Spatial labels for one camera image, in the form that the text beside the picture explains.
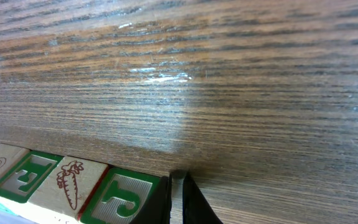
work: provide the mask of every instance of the wood grain surface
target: wood grain surface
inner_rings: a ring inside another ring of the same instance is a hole
[[[0,142],[189,169],[224,223],[358,223],[358,1],[0,0]]]

